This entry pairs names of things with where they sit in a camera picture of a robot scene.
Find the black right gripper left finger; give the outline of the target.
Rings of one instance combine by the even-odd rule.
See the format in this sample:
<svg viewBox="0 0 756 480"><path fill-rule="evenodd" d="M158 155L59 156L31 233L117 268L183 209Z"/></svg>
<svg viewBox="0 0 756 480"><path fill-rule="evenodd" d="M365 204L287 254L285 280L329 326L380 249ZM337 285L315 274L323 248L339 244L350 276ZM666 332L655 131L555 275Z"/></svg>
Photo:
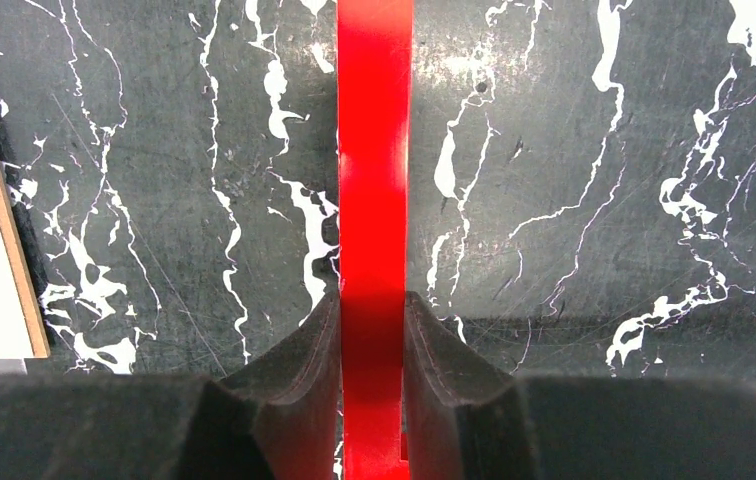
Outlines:
<svg viewBox="0 0 756 480"><path fill-rule="evenodd" d="M328 479L340 299L234 374L0 375L0 479Z"/></svg>

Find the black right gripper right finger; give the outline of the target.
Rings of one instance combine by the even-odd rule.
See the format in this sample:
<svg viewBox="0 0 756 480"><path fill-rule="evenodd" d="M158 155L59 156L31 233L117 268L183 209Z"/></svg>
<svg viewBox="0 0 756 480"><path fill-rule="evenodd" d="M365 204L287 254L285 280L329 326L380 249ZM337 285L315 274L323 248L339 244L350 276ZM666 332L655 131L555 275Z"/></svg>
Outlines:
<svg viewBox="0 0 756 480"><path fill-rule="evenodd" d="M752 388L514 377L414 292L404 309L404 409L414 479L756 479Z"/></svg>

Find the red picture frame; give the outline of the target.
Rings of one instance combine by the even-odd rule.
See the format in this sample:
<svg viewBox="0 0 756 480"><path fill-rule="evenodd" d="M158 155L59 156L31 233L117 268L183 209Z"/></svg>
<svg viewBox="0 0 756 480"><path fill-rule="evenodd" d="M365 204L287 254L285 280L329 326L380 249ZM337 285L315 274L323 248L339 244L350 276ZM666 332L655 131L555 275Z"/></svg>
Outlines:
<svg viewBox="0 0 756 480"><path fill-rule="evenodd" d="M401 431L413 5L337 7L344 475L405 479Z"/></svg>

